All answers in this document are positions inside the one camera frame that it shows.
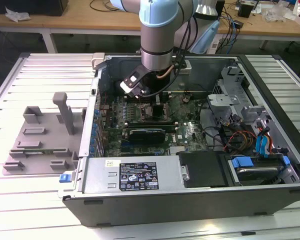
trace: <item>warning label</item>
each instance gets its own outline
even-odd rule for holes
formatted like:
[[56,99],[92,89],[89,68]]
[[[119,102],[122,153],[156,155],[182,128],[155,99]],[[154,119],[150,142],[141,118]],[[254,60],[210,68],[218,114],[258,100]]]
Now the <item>warning label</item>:
[[121,191],[158,190],[158,174],[155,162],[120,164],[119,188]]

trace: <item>green circuit board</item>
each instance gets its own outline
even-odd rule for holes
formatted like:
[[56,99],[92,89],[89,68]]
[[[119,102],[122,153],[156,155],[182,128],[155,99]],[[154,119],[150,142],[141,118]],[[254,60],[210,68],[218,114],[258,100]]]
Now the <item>green circuit board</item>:
[[[102,111],[103,126],[108,135],[104,156],[167,156],[171,155],[171,147],[182,147],[184,151],[206,150],[207,142],[196,120],[199,102],[198,100],[185,101],[185,96],[182,94],[173,95],[166,102],[165,116],[162,117],[162,121],[168,121],[171,124],[153,126],[150,123],[147,125],[147,115],[144,113],[144,109],[148,108],[150,103],[127,102],[123,97],[117,97]],[[127,136],[130,130],[153,128],[166,130],[164,142],[158,144],[131,144],[129,142]]]

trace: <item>blue latch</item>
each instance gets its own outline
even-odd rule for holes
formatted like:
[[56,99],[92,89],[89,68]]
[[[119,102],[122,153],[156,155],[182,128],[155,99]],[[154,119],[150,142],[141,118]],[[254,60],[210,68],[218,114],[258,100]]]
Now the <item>blue latch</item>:
[[249,156],[237,156],[231,160],[234,168],[253,167],[254,163]]
[[71,183],[72,181],[72,175],[71,174],[61,174],[59,177],[59,183]]
[[266,146],[267,146],[268,139],[264,135],[258,135],[256,138],[255,143],[255,150],[257,153],[260,153],[264,158],[268,157],[266,154]]
[[287,157],[287,156],[283,156],[283,162],[284,162],[284,164],[287,166],[287,165],[290,165],[290,160],[289,160],[289,158]]

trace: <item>blue cable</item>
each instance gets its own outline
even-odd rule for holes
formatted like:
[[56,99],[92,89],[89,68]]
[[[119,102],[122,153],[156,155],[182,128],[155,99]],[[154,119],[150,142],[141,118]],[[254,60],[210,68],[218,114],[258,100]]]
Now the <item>blue cable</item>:
[[235,34],[234,30],[236,29],[236,27],[235,27],[235,23],[234,23],[232,18],[224,17],[224,16],[221,16],[221,18],[228,19],[232,23],[232,29],[233,29],[233,31],[232,31],[232,40],[230,40],[230,42],[229,42],[229,43],[231,43],[231,45],[229,46],[228,50],[226,51],[226,54],[229,54],[230,50],[232,49],[233,45],[235,44],[235,35],[236,34]]

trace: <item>motherboard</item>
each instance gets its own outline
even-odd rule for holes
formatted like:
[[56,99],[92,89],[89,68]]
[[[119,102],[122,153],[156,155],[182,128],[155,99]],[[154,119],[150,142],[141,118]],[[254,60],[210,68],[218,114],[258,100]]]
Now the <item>motherboard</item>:
[[[102,100],[97,106],[102,124],[103,157],[167,156],[206,150],[207,142],[198,121],[202,99],[170,94],[161,102],[126,96]],[[90,157],[100,151],[91,149]]]

